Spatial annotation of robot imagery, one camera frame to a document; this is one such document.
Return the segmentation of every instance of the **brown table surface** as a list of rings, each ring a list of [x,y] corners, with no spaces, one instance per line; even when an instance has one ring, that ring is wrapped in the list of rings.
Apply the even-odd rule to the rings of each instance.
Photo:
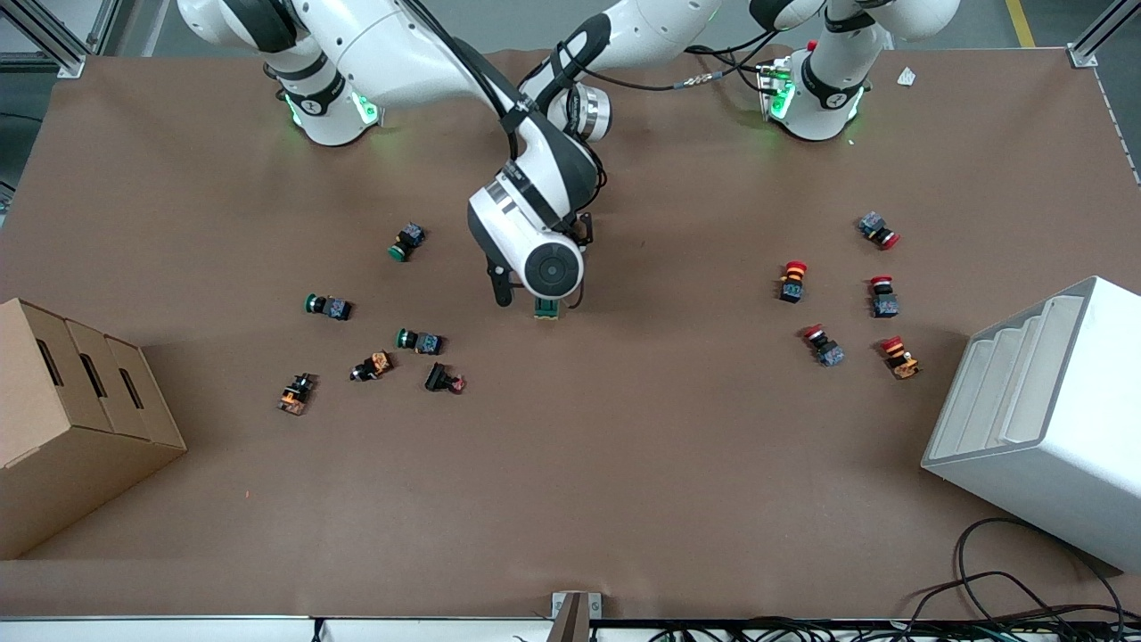
[[[493,59],[519,78],[535,54]],[[494,304],[466,228],[505,160],[491,112],[391,113],[322,148],[259,65],[97,58],[56,87],[0,294],[147,347],[189,453],[0,563],[2,613],[523,616],[563,588],[625,617],[909,613],[953,578],[961,529],[1000,514],[919,468],[966,338],[1090,274],[1141,290],[1141,194],[1061,50],[885,52],[823,144],[762,123],[736,80],[608,87],[585,302],[557,323]],[[903,235],[891,251],[853,228],[872,209]],[[430,236],[397,263],[410,219]],[[774,296],[792,259],[795,306]],[[884,271],[903,312],[873,319]],[[310,291],[356,315],[304,314]],[[839,368],[798,338],[817,323]],[[400,327],[451,341],[463,396],[424,392],[432,359],[407,352],[348,381]],[[897,334],[912,381],[873,349]],[[275,401],[301,372],[319,388],[296,418]],[[972,570],[1107,601],[1051,545],[988,528]],[[1115,584],[1136,608],[1141,578]],[[971,612],[949,594],[925,615]]]

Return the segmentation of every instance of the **metal frame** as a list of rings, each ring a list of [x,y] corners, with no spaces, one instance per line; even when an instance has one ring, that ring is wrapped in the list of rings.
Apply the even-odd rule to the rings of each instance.
[[[663,628],[678,628],[679,620],[596,620],[591,631],[582,627],[577,617],[558,626],[539,618],[330,618],[324,620],[322,635],[314,636],[315,620],[291,616],[173,616],[173,617],[79,617],[79,618],[14,618],[0,617],[0,639],[6,642],[184,642],[210,640],[212,642],[281,642],[319,640],[319,642],[646,642],[657,636],[662,642],[678,642],[680,633],[662,635]],[[748,620],[703,620],[701,626],[717,640],[728,637],[722,628],[731,624],[744,629],[751,639],[779,635],[764,626],[750,626]],[[899,621],[888,620],[814,620],[824,637],[831,632],[837,642],[855,642],[876,633],[882,637],[899,634]],[[1089,632],[1091,639],[1109,640],[1106,623],[1074,621],[1078,631]],[[1126,629],[1133,635],[1132,629]],[[1047,633],[1022,633],[1026,642],[1053,642],[1057,636]],[[696,640],[707,642],[714,637],[701,632]],[[945,642],[932,634],[912,634],[914,642]]]
[[[5,218],[8,217],[8,210],[11,208],[11,198],[15,195],[15,189],[11,189],[6,184],[0,182],[0,227],[3,227]]]
[[[102,54],[107,44],[112,25],[121,15],[123,0],[84,0],[98,1],[98,11],[94,19],[84,17],[79,22],[91,27],[86,35],[80,35],[72,29],[81,29],[68,16],[58,16],[44,7],[40,0],[0,0],[0,15],[8,18],[39,51],[19,52],[0,51],[0,65],[14,71],[34,70],[44,65],[58,65],[59,78],[79,78],[83,72],[84,58],[91,54]],[[52,5],[57,9],[58,2]],[[72,22],[72,29],[64,23]]]
[[[1122,27],[1130,18],[1141,10],[1141,0],[1114,0],[1098,19],[1093,21],[1077,40],[1066,44],[1074,68],[1095,67],[1098,58],[1094,51],[1104,44],[1106,40]]]

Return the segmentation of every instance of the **electrical component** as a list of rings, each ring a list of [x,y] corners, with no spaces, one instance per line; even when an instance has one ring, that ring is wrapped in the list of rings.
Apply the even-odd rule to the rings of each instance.
[[[424,380],[424,389],[428,392],[439,392],[448,391],[452,395],[460,395],[463,392],[463,388],[468,385],[463,377],[455,376],[452,377],[447,374],[447,367],[443,364],[434,364],[431,371],[428,372],[428,379]]]
[[[410,333],[400,328],[396,333],[396,348],[415,351],[416,355],[439,355],[444,348],[444,338],[428,333]]]
[[[780,300],[800,302],[800,296],[804,294],[806,271],[808,271],[808,265],[799,260],[792,260],[785,265],[785,274],[780,277]]]
[[[844,360],[843,349],[824,334],[824,326],[817,324],[804,331],[804,339],[808,340],[808,343],[812,344],[812,348],[816,350],[816,360],[822,365],[831,368]]]
[[[891,275],[872,276],[872,315],[876,318],[890,318],[899,314],[899,301],[891,287]]]
[[[559,317],[559,301],[535,296],[535,318],[556,320]]]
[[[880,350],[888,356],[885,364],[891,368],[891,374],[897,380],[906,380],[915,376],[920,372],[919,361],[912,358],[912,353],[904,349],[904,340],[891,338],[880,343]]]
[[[404,262],[408,259],[408,254],[412,253],[412,250],[419,247],[423,242],[424,228],[415,222],[408,222],[404,226],[404,229],[400,229],[400,233],[396,235],[396,243],[388,247],[388,255],[393,257],[395,260]]]
[[[354,366],[349,372],[350,382],[377,381],[381,375],[393,369],[393,360],[385,351],[374,352],[372,357],[365,359],[359,366]]]
[[[324,314],[338,320],[348,320],[353,303],[342,298],[309,294],[305,298],[305,310],[309,314]]]
[[[313,392],[313,375],[302,373],[293,377],[293,383],[282,391],[282,398],[277,403],[277,408],[290,415],[300,416],[305,413],[305,406],[309,403],[309,393]]]
[[[883,217],[874,211],[869,211],[856,224],[860,234],[867,239],[880,245],[881,250],[890,250],[899,242],[899,234],[892,231]]]

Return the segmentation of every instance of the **white robotic arm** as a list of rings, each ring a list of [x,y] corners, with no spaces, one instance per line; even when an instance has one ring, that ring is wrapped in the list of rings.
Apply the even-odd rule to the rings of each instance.
[[[495,108],[509,135],[517,132],[526,144],[468,203],[468,224],[488,257],[496,302],[511,302],[512,270],[540,298],[569,294],[584,269],[575,212],[593,194],[598,168],[482,55],[462,41],[445,42],[424,15],[406,6],[407,0],[179,0],[183,17],[204,39],[262,54],[291,104],[301,107],[302,127],[315,141],[326,138],[318,132],[343,138],[359,127],[357,95],[383,107],[474,96]]]
[[[519,89],[564,131],[599,140],[612,123],[610,100],[601,89],[578,84],[582,67],[604,71],[669,63],[720,7],[721,0],[620,0],[582,23]]]
[[[766,30],[802,24],[825,0],[751,0],[750,14]],[[815,49],[794,51],[762,67],[766,115],[792,135],[825,140],[855,117],[887,39],[922,40],[947,26],[958,0],[827,0],[825,27]]]

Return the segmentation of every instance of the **cardboard divider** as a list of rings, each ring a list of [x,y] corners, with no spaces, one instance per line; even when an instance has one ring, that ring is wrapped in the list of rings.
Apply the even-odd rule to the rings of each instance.
[[[151,374],[143,351],[113,338],[106,338],[106,341],[119,365],[120,381],[128,389],[131,401],[143,417],[151,441],[185,449],[183,437],[170,416],[167,401],[159,392],[159,384]]]
[[[111,422],[91,388],[91,380],[72,343],[64,319],[25,301],[18,301],[18,304],[32,328],[43,356],[43,367],[56,384],[56,393],[72,425],[112,432]]]
[[[11,560],[114,499],[183,454],[73,429],[0,469],[0,559]]]
[[[27,326],[21,301],[0,304],[0,465],[9,466],[71,424]]]
[[[135,407],[131,391],[119,373],[119,363],[103,333],[76,324],[75,320],[67,320],[66,325],[91,389],[111,421],[112,432],[149,440],[143,416]]]

